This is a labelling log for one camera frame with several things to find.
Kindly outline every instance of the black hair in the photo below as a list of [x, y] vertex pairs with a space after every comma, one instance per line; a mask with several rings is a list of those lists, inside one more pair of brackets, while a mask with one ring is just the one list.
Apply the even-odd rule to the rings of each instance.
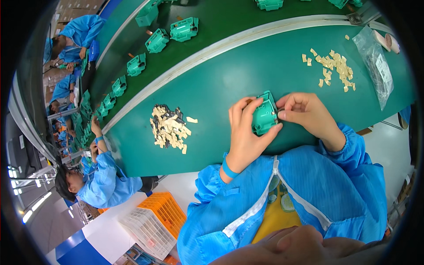
[[65, 198], [68, 201], [74, 202], [76, 199], [75, 194], [69, 191], [68, 183], [66, 182], [66, 175], [68, 173], [69, 173], [69, 170], [65, 167], [65, 165], [62, 164], [57, 167], [55, 187], [56, 187], [57, 193], [59, 193], [59, 195], [62, 198]]
[[53, 100], [49, 105], [49, 115], [55, 114], [55, 112], [53, 111], [53, 106], [52, 106], [52, 103], [55, 102], [55, 101], [57, 101], [57, 100]]
[[52, 52], [51, 52], [50, 60], [55, 60], [60, 53], [57, 51], [57, 46], [59, 44], [59, 37], [57, 36], [55, 38], [52, 38], [52, 41], [53, 41], [53, 44], [52, 44], [52, 50], [51, 50]]

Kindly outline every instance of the blue wristband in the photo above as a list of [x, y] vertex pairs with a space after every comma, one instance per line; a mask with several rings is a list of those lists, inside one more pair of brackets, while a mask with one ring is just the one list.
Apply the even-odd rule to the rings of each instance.
[[102, 136], [100, 136], [100, 137], [97, 137], [96, 139], [94, 139], [94, 141], [95, 141], [95, 143], [96, 143], [96, 145], [99, 143], [99, 141], [101, 141], [101, 140], [104, 140], [103, 139], [103, 135]]
[[233, 172], [227, 165], [227, 157], [224, 158], [224, 161], [222, 162], [222, 169], [224, 170], [225, 174], [227, 174], [230, 178], [237, 177], [240, 173]]

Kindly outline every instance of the orange plastic crate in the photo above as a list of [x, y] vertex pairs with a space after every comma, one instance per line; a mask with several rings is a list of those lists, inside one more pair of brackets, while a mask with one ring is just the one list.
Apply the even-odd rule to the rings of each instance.
[[163, 261], [171, 265], [176, 265], [178, 263], [178, 260], [171, 255], [168, 255]]
[[156, 192], [140, 203], [140, 208], [150, 209], [156, 217], [178, 239], [181, 227], [187, 217], [169, 192]]

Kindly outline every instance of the pile of small parts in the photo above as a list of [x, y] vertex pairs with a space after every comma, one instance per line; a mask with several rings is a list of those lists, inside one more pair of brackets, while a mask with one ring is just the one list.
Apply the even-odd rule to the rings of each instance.
[[150, 124], [156, 140], [155, 145], [160, 145], [161, 148], [178, 147], [183, 154], [186, 154], [187, 145], [183, 144], [183, 138], [186, 139], [187, 135], [191, 135], [191, 131], [185, 126], [180, 108], [176, 108], [173, 112], [166, 105], [156, 104], [152, 116]]
[[[335, 53], [333, 50], [331, 50], [329, 53], [331, 58], [328, 55], [325, 57], [319, 56], [312, 48], [310, 52], [312, 52], [312, 54], [314, 55], [315, 60], [322, 64], [324, 67], [329, 68], [331, 70], [334, 70], [334, 67], [336, 67], [336, 71], [339, 73], [339, 79], [344, 84], [344, 92], [348, 92], [349, 86], [353, 88], [353, 91], [356, 90], [355, 83], [351, 83], [348, 81], [353, 78], [353, 71], [352, 68], [346, 65], [347, 60], [344, 56], [340, 56], [340, 54]], [[302, 54], [302, 61], [307, 62], [308, 66], [312, 66], [312, 64], [310, 63], [311, 58], [306, 59], [306, 54]], [[327, 70], [323, 68], [324, 79], [319, 80], [318, 86], [322, 87], [324, 82], [327, 84], [327, 86], [329, 86], [331, 84], [331, 74], [331, 71], [327, 72]]]

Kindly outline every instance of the black pants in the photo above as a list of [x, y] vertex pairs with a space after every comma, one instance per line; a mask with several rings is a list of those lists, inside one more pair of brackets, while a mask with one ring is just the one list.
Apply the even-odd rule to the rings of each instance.
[[96, 73], [96, 61], [89, 61], [85, 67], [84, 75], [81, 77], [81, 96], [86, 90], [90, 92], [91, 84]]
[[150, 176], [150, 177], [141, 177], [141, 181], [143, 182], [143, 186], [140, 191], [148, 193], [149, 191], [156, 188], [157, 181], [159, 180], [158, 176]]

